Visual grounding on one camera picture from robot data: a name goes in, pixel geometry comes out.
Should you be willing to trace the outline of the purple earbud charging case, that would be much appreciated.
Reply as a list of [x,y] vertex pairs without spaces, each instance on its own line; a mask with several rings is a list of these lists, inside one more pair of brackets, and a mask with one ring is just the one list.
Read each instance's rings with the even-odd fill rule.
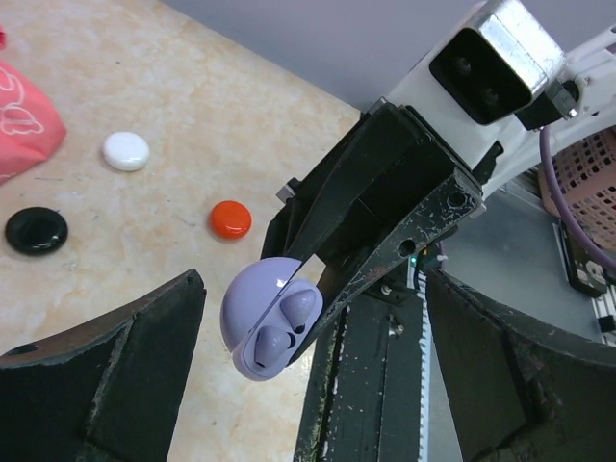
[[[244,268],[225,292],[219,316],[221,335],[235,368],[249,380],[267,381],[278,376],[321,314],[320,290],[311,281],[295,277],[301,266],[300,261],[287,257],[262,259]],[[295,334],[280,310],[280,301],[304,289],[314,289],[321,294],[321,311],[301,334]],[[263,369],[254,362],[257,334],[267,325],[295,335],[295,345],[272,370]]]

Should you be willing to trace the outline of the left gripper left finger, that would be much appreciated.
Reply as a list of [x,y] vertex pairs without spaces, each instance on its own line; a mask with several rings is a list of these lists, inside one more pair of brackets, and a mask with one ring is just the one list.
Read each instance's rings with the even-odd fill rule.
[[4,461],[167,459],[206,289],[190,269],[1,356]]

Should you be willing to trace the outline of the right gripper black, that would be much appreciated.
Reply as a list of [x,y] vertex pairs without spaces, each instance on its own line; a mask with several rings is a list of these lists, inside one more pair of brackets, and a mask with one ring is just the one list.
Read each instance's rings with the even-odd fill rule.
[[487,175],[410,106],[380,100],[302,180],[269,223],[262,257],[325,270],[323,307],[301,356],[353,299],[474,212]]

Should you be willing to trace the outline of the white earbud charging case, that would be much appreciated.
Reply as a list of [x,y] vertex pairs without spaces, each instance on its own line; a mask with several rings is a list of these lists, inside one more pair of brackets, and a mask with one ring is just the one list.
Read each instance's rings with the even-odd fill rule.
[[106,163],[120,171],[137,171],[149,160],[148,143],[132,132],[115,132],[104,140],[102,155]]

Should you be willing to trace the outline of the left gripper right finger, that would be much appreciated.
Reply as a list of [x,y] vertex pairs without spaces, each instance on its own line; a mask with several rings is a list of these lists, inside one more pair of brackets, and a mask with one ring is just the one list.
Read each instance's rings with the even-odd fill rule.
[[428,273],[426,297],[464,460],[614,460],[614,347],[440,270]]

